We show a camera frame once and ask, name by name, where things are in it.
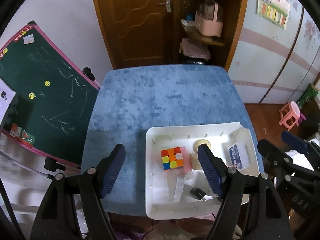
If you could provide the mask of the beige rectangular box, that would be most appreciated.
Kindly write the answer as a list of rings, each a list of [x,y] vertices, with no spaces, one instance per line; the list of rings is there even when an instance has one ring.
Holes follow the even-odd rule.
[[[198,155],[196,153],[192,153],[189,155],[189,160],[191,164],[191,168],[193,170],[202,170],[202,166],[199,162]]]

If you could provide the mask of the colourful rubik cube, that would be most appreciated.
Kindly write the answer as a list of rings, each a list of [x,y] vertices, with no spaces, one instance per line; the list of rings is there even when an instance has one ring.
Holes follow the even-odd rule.
[[[161,150],[163,170],[174,170],[184,166],[183,160],[184,147],[175,147]]]

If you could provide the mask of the brown wooden door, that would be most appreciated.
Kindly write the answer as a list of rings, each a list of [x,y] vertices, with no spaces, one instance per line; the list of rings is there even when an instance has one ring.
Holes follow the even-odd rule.
[[[177,63],[178,0],[93,0],[113,69]]]

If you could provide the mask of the wooden corner shelf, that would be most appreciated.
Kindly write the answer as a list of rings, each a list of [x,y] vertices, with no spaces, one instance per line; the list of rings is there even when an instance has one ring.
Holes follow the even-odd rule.
[[[231,35],[228,13],[236,0],[182,0],[181,25],[188,38],[216,47],[224,47]]]

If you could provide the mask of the pink storage basket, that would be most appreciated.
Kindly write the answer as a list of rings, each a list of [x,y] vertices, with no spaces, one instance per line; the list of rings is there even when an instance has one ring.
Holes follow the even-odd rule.
[[[196,29],[206,37],[221,37],[223,8],[214,0],[205,0],[196,11]]]

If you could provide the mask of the wall poster chart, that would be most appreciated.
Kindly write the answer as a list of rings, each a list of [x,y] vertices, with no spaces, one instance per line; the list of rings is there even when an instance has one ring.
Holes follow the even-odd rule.
[[[287,28],[290,7],[286,0],[257,0],[257,14],[282,29]]]

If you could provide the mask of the white power bank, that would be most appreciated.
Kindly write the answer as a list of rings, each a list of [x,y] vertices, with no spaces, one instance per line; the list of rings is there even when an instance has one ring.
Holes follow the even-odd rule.
[[[181,176],[177,177],[174,197],[173,197],[174,203],[178,203],[181,199],[183,189],[184,189],[184,182],[185,182],[185,177],[181,177]]]

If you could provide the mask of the folded pink cloth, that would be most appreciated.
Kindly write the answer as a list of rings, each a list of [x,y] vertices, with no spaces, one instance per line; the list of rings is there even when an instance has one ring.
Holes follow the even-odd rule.
[[[190,38],[182,38],[179,53],[193,59],[210,60],[210,52],[206,44],[194,42]]]

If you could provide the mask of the pink plastic stool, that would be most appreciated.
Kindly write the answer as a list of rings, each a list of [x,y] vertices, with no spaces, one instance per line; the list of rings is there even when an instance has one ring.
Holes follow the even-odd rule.
[[[280,126],[284,126],[289,132],[294,126],[306,120],[304,114],[300,112],[298,105],[294,101],[290,101],[283,108],[279,110]]]

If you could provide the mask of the clear box blue label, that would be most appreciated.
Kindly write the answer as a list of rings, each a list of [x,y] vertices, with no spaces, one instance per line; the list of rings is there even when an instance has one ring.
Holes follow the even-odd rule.
[[[241,171],[249,168],[249,156],[246,146],[243,142],[236,142],[228,148],[228,154],[232,162],[232,166]]]

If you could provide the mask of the green chalkboard pink frame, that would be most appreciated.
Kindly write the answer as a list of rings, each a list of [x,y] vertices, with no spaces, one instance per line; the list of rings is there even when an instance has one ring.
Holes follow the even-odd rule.
[[[1,80],[15,93],[3,133],[31,152],[79,168],[99,86],[33,21],[1,48]]]

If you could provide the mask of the blue fluffy table cloth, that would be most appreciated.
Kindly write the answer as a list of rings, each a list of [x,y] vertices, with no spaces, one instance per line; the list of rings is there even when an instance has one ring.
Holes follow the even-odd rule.
[[[227,72],[199,64],[158,65],[108,72],[86,135],[81,169],[95,167],[116,144],[126,158],[105,211],[145,215],[145,141],[151,127],[252,122]]]

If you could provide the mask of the white plastic tray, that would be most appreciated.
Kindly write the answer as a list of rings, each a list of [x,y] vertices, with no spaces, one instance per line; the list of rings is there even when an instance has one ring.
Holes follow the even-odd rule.
[[[249,129],[239,122],[224,124],[152,127],[146,133],[145,150],[145,211],[154,220],[182,219],[215,213],[220,201],[212,193],[202,170],[193,170],[193,178],[184,182],[184,189],[178,203],[173,202],[177,177],[184,177],[184,168],[163,170],[161,150],[185,147],[190,154],[196,153],[198,142],[209,142],[211,152],[221,158],[227,166],[232,162],[228,148],[236,142],[243,142],[249,156],[249,168],[243,174],[257,176],[260,173],[253,138]],[[213,199],[203,201],[193,198],[189,191],[197,187]]]

